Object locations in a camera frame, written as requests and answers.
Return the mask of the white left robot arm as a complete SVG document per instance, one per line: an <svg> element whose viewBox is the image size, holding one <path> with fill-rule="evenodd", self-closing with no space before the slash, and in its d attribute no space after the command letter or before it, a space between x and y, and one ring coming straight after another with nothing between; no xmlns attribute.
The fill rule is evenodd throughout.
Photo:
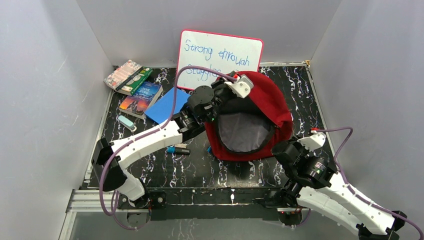
<svg viewBox="0 0 424 240"><path fill-rule="evenodd" d="M205 124L217 118L224 105L235 98L245 98L251 87L232 77L220 78L213 85L197 87L175 112L178 90L171 91L171 109L164 122L127 138L108 141L99 139L91 163L99 183L101 209L112 215L123 194L137 208L149 203L145 183L128 172L128 167L160 149L193 139L205 130Z"/></svg>

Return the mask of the Jane Eyre paperback book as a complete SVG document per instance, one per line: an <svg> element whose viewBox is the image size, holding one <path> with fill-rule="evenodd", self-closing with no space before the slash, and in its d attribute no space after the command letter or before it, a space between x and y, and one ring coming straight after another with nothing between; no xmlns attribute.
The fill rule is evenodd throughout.
<svg viewBox="0 0 424 240"><path fill-rule="evenodd" d="M145 111L155 104L163 91L160 84L145 81L132 96L127 96L118 109L125 114L145 119Z"/></svg>

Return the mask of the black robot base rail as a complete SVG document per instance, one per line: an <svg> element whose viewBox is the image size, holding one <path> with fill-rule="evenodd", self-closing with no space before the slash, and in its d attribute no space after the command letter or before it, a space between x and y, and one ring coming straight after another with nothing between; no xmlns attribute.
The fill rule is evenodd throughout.
<svg viewBox="0 0 424 240"><path fill-rule="evenodd" d="M150 188L138 203L121 195L117 208L133 214L151 211L153 221L261 219L286 226L300 224L308 213L284 203L278 187Z"/></svg>

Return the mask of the pink floral book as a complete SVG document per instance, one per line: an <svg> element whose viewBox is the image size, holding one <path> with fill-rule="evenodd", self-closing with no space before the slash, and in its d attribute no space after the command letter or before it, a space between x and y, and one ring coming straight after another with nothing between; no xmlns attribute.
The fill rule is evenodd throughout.
<svg viewBox="0 0 424 240"><path fill-rule="evenodd" d="M141 64L129 59L108 75L103 82L117 92L122 89L136 74L138 74L142 68L143 66Z"/></svg>

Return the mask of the green treehouse book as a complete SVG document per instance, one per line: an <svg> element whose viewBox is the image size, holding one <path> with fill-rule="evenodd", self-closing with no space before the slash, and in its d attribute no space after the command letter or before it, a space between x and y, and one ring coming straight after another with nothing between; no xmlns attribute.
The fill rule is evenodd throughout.
<svg viewBox="0 0 424 240"><path fill-rule="evenodd" d="M127 96L132 96L138 88L149 78L153 69L150 67L141 67L130 78L129 81L117 92Z"/></svg>

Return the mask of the red student backpack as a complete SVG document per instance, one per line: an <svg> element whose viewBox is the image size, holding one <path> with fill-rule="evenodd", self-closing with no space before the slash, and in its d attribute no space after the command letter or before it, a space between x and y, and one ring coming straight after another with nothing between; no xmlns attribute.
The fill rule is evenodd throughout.
<svg viewBox="0 0 424 240"><path fill-rule="evenodd" d="M238 71L253 83L248 96L234 97L220 106L216 118L204 124L212 154L222 161L246 162L272 156L277 143L293 133L285 97L267 76Z"/></svg>

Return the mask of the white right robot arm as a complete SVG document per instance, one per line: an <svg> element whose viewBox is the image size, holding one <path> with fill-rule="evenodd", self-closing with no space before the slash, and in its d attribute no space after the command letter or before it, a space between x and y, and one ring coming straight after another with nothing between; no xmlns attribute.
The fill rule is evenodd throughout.
<svg viewBox="0 0 424 240"><path fill-rule="evenodd" d="M306 207L358 235L360 240L398 240L405 225L401 211L384 212L373 201L343 180L334 160L312 156L324 146L326 136L315 133L277 143L271 153L288 180L274 202L283 207Z"/></svg>

